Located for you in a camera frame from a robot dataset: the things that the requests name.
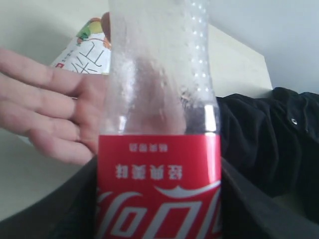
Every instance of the clear plastic bottle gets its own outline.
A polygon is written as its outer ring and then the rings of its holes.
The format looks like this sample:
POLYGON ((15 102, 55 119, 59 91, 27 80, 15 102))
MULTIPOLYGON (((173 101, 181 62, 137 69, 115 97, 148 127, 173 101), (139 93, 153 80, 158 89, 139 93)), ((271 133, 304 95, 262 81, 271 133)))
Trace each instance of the clear plastic bottle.
POLYGON ((208 0, 110 0, 96 239, 221 237, 208 0))

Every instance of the desk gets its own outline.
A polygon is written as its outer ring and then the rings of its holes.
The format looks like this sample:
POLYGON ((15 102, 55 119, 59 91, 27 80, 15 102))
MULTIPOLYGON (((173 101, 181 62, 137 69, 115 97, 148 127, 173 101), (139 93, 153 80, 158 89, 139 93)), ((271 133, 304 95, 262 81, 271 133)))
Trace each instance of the desk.
MULTIPOLYGON (((107 0, 3 0, 0 46, 49 65, 107 0)), ((259 53, 209 27, 211 74, 217 96, 267 94, 272 85, 259 53)), ((0 220, 33 204, 70 178, 78 166, 41 156, 33 147, 0 130, 0 220)))

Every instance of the white wave logo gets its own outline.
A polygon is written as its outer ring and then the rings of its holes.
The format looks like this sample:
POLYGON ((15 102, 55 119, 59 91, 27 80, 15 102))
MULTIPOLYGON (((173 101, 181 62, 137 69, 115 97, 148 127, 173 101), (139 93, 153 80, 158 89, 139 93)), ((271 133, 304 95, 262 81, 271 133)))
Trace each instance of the white wave logo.
MULTIPOLYGON (((198 196, 202 193, 206 193, 210 190, 213 190, 217 188, 220 185, 220 181, 207 185, 200 189, 195 190, 186 190, 179 186, 177 186, 174 189, 161 189, 159 187, 155 187, 160 193, 163 195, 173 198, 173 199, 185 199, 190 198, 194 196, 198 196)), ((108 198, 112 192, 106 192, 102 194, 98 201, 101 202, 104 199, 108 198)), ((132 197, 141 197, 142 194, 138 192, 125 192, 120 195, 118 195, 113 202, 108 207, 108 210, 106 211, 103 220, 101 222, 101 225, 99 227, 99 230, 96 234, 96 239, 103 239, 105 236, 106 230, 109 228, 111 221, 114 219, 114 216, 116 212, 119 210, 121 205, 132 197)), ((212 218, 214 216, 214 213, 217 211, 217 218, 214 222, 212 233, 217 233, 221 230, 221 222, 220 222, 220 204, 217 206, 218 199, 220 197, 220 188, 217 190, 217 192, 213 195, 212 200, 209 204, 209 208, 207 210, 207 213, 204 217, 203 223, 200 227, 200 230, 196 236, 196 239, 204 239, 207 231, 209 229, 209 226, 211 224, 212 218)), ((202 201, 194 201, 194 202, 177 202, 177 203, 163 203, 159 209, 157 210, 157 213, 153 217, 153 220, 151 221, 149 227, 146 229, 142 239, 156 239, 155 236, 158 233, 160 227, 162 226, 163 222, 167 218, 169 212, 173 209, 182 209, 186 208, 189 209, 187 215, 185 216, 182 225, 180 226, 176 236, 174 239, 185 239, 188 235, 188 232, 193 225, 196 216, 202 206, 202 201)), ((147 213, 147 208, 144 207, 125 207, 121 211, 121 214, 119 215, 117 221, 115 222, 112 230, 111 235, 117 236, 117 237, 123 237, 123 238, 131 238, 134 233, 136 232, 136 229, 140 225, 140 222, 142 221, 144 215, 147 213), (134 213, 135 217, 131 221, 130 225, 127 227, 127 229, 122 230, 123 224, 127 220, 128 216, 130 214, 134 213)))

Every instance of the white wall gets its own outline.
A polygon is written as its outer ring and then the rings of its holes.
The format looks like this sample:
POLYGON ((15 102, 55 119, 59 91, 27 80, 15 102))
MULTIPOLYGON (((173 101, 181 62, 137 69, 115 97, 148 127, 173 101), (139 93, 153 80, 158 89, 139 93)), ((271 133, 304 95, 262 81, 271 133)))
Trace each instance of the white wall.
POLYGON ((211 23, 266 58, 273 87, 319 93, 318 0, 211 0, 211 23))

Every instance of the black fabric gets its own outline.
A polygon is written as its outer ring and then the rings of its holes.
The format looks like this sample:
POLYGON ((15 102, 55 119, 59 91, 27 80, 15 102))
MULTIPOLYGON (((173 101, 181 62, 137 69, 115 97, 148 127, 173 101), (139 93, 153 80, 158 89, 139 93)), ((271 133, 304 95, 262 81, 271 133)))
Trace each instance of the black fabric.
POLYGON ((296 190, 319 223, 319 95, 275 88, 267 99, 217 100, 223 157, 271 197, 296 190))
MULTIPOLYGON (((223 238, 319 238, 319 96, 276 88, 268 99, 218 98, 223 238), (307 218, 271 197, 296 190, 307 218)), ((96 159, 56 192, 0 223, 4 239, 93 237, 96 159)))

